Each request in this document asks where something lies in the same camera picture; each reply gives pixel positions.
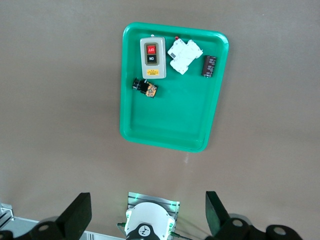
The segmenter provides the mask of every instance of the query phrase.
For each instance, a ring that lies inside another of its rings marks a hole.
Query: red button
[[[156,54],[156,45],[147,45],[147,54]]]

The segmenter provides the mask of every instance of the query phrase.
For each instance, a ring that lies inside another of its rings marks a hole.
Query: black button
[[[156,64],[157,63],[157,55],[147,55],[146,61],[148,64]]]

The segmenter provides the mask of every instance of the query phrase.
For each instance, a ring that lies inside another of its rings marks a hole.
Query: small electronic component
[[[215,56],[205,55],[201,75],[207,78],[211,78],[215,70],[216,61],[217,58]]]
[[[133,81],[132,88],[140,91],[140,93],[146,95],[147,97],[154,98],[158,89],[157,85],[153,85],[148,82],[146,79],[139,80],[136,78]]]
[[[188,70],[192,61],[203,54],[202,50],[193,40],[189,40],[186,44],[177,37],[167,53],[173,58],[170,65],[182,75]]]
[[[142,77],[144,79],[164,79],[166,71],[166,41],[154,36],[140,39]]]

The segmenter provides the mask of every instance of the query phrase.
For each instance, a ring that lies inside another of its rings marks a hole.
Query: black cable
[[[116,226],[118,227],[118,229],[120,230],[120,232],[125,236],[127,237],[127,234],[125,232],[125,230],[123,230],[121,227],[125,227],[126,226],[126,223],[125,222],[119,222],[116,224]]]
[[[185,237],[185,236],[181,236],[181,235],[179,235],[178,233],[175,233],[175,232],[173,232],[173,231],[170,232],[170,235],[171,235],[172,237],[177,237],[177,238],[180,238],[180,239],[192,240],[191,238],[187,238],[187,237]]]

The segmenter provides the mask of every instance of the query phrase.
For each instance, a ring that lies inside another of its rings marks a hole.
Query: white plastic component
[[[140,53],[144,79],[164,79],[167,76],[164,37],[151,35],[151,37],[141,38]]]
[[[203,54],[202,50],[194,41],[189,40],[186,44],[180,38],[174,41],[167,53],[173,58],[170,65],[182,75],[188,70],[192,61]]]
[[[142,202],[128,209],[126,217],[124,230],[127,236],[140,224],[149,224],[160,240],[167,240],[170,226],[175,224],[175,219],[162,206],[152,202]]]

